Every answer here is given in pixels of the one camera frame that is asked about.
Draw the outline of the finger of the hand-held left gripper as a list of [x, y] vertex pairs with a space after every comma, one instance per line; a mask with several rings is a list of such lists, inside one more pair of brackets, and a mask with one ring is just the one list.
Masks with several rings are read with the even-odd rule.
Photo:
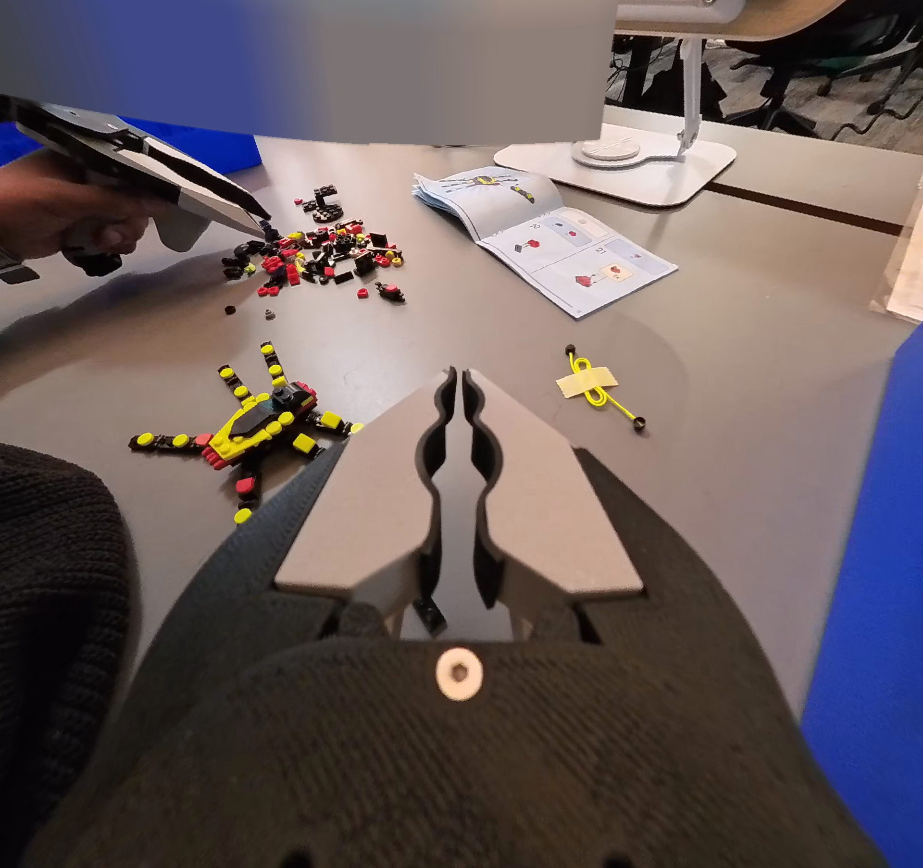
[[87, 171], [94, 180], [111, 188], [132, 190], [157, 197], [169, 207], [155, 217], [161, 239], [199, 239], [212, 223], [262, 239], [261, 223], [245, 212], [217, 207], [189, 197], [171, 182], [148, 171], [142, 153], [135, 150], [91, 150]]
[[245, 212], [254, 220], [271, 220], [271, 214], [248, 190], [197, 159], [154, 136], [143, 136], [143, 162], [148, 171], [217, 207]]

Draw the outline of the blue labelled storage bin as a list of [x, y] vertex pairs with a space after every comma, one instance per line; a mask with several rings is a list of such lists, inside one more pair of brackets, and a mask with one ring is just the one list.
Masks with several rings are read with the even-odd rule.
[[262, 164], [256, 138], [251, 135], [129, 117], [123, 120], [225, 175]]

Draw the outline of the pile of lego pieces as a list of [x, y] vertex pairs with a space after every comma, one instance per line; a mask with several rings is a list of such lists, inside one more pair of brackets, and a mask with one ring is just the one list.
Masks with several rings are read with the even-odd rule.
[[227, 281], [253, 278], [260, 298], [274, 298], [285, 287], [351, 283], [355, 296], [360, 287], [366, 287], [369, 296], [379, 297], [377, 281], [398, 285], [387, 272], [404, 266], [402, 251], [386, 233], [366, 228], [362, 219], [340, 220], [288, 235], [268, 223], [263, 227], [265, 239], [248, 240], [221, 260]]

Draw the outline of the lego instruction booklet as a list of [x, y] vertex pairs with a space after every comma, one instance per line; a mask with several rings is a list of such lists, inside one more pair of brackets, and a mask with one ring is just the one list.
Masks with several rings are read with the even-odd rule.
[[440, 180], [413, 178], [414, 197], [457, 217], [479, 247], [575, 320], [677, 271], [565, 205], [547, 177], [490, 166]]

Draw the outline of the person's left hand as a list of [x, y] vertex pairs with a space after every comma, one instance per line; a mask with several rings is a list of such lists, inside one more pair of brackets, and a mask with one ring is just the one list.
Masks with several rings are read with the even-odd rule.
[[1, 246], [18, 261], [53, 256], [78, 224], [100, 251], [130, 254], [162, 200], [79, 182], [67, 158], [41, 150], [1, 169]]

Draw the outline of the clear plastic bag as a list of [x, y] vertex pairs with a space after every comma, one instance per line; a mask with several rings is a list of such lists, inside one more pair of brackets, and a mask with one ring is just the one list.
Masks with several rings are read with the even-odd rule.
[[869, 309], [922, 323], [922, 182]]

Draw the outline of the black yellow lego spider model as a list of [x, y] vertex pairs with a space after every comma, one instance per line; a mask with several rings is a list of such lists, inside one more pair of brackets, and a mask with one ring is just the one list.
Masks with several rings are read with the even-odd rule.
[[133, 452], [197, 456], [213, 470], [236, 469], [238, 526], [260, 507], [263, 464], [276, 449], [292, 448], [313, 461], [326, 450], [316, 433], [343, 442], [363, 430], [363, 423], [320, 409], [317, 391], [309, 384], [288, 380], [270, 340], [260, 344], [260, 353], [271, 378], [267, 392], [251, 391], [229, 364], [218, 368], [219, 377], [237, 401], [237, 410], [216, 432], [195, 436], [144, 433], [128, 443]]

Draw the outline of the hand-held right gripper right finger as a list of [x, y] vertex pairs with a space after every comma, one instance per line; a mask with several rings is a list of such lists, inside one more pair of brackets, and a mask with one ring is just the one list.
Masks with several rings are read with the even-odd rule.
[[481, 372], [462, 375], [471, 460], [484, 479], [474, 576], [516, 640], [548, 608], [639, 595], [640, 575], [570, 441]]

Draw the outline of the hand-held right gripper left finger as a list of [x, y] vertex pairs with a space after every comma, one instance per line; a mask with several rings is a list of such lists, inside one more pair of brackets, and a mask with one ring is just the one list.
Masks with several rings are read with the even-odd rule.
[[352, 435], [275, 575], [284, 592], [364, 603], [399, 635], [440, 575], [441, 501], [458, 373], [448, 367]]

